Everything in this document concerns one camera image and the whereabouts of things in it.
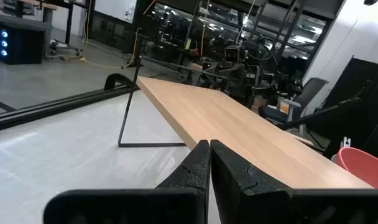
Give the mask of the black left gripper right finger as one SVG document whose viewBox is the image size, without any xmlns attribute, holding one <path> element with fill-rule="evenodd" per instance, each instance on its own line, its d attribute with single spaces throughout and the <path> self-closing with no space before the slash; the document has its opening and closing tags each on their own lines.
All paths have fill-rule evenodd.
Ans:
<svg viewBox="0 0 378 224">
<path fill-rule="evenodd" d="M 284 223 L 290 188 L 219 140 L 212 140 L 211 177 L 221 223 Z"/>
</svg>

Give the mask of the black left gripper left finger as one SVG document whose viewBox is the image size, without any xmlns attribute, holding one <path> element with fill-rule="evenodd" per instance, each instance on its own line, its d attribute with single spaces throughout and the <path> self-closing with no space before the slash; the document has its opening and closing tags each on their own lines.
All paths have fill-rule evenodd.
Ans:
<svg viewBox="0 0 378 224">
<path fill-rule="evenodd" d="M 201 140 L 181 164 L 157 187 L 178 195 L 168 201 L 164 223 L 207 223 L 211 149 Z"/>
</svg>

